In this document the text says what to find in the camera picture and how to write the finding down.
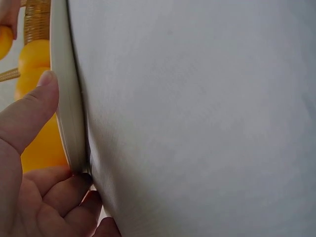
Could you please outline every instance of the hand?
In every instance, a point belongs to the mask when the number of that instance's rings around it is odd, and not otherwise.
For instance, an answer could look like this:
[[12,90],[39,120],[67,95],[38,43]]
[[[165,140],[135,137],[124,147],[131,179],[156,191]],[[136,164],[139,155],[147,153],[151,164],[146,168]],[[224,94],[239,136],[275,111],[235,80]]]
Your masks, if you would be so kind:
[[96,191],[86,195],[88,174],[72,176],[67,167],[22,174],[20,155],[55,113],[58,94],[55,74],[45,72],[35,90],[0,113],[0,236],[119,237],[112,218],[96,229],[102,203]]
[[17,38],[20,6],[21,0],[0,0],[0,25],[10,27],[15,40]]

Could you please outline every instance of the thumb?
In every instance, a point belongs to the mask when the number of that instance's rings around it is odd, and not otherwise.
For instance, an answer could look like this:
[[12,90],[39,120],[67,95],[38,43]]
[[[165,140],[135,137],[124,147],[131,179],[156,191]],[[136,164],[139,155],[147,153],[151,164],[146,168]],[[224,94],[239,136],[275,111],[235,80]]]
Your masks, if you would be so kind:
[[13,225],[22,182],[20,155],[33,141],[58,105],[58,83],[44,72],[35,90],[0,113],[0,232]]
[[44,72],[36,89],[0,113],[0,139],[22,154],[55,113],[58,96],[56,75]]

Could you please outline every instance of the fingernail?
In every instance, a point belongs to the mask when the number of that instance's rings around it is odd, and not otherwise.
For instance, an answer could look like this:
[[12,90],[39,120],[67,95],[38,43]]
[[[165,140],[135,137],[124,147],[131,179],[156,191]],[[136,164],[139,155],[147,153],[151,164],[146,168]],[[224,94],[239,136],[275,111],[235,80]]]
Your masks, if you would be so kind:
[[52,71],[45,71],[38,82],[37,86],[44,86],[44,85],[48,85],[51,83],[51,81],[53,80],[54,74]]

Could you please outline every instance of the finger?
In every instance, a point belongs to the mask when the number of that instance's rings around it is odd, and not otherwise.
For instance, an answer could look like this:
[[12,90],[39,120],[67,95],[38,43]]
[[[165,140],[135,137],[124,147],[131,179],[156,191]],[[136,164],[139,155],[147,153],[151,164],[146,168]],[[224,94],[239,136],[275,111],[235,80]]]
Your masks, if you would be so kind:
[[57,79],[47,79],[48,76],[43,75],[42,86],[0,113],[0,213],[3,214],[0,230],[11,226],[14,220],[12,210],[16,209],[22,182],[20,154],[53,115],[58,104]]
[[0,113],[0,139],[22,154],[55,113],[58,95],[56,75],[44,72],[35,90]]
[[18,23],[17,23],[17,21],[12,23],[11,30],[13,32],[13,39],[16,40],[18,37]]
[[80,174],[52,187],[43,197],[43,202],[55,208],[59,215],[66,214],[78,206],[92,185],[89,174]]
[[112,217],[104,218],[93,237],[120,237],[119,229]]
[[71,210],[65,221],[80,237],[91,236],[97,225],[102,208],[102,201],[97,191],[90,191],[80,206]]
[[54,185],[71,177],[67,166],[53,166],[27,172],[24,178],[33,181],[41,196],[44,196]]

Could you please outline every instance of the orange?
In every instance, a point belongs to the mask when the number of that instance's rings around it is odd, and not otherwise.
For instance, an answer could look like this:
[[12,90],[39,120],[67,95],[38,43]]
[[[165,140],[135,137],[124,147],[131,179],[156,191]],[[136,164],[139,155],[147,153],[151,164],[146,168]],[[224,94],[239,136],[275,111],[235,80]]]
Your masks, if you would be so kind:
[[[22,74],[17,82],[14,98],[19,100],[33,90],[42,73],[49,68],[36,68]],[[21,155],[23,172],[54,165],[67,165],[61,143],[56,114],[45,124],[34,141]]]
[[28,43],[19,56],[18,70],[20,74],[39,67],[50,67],[49,40],[46,39]]
[[56,114],[45,124],[21,155],[23,172],[55,165],[67,165]]
[[12,30],[7,26],[0,26],[0,60],[8,54],[11,49],[12,43]]
[[36,87],[42,73],[48,70],[50,70],[50,68],[35,68],[22,74],[15,86],[14,99],[22,99],[24,95],[33,90]]

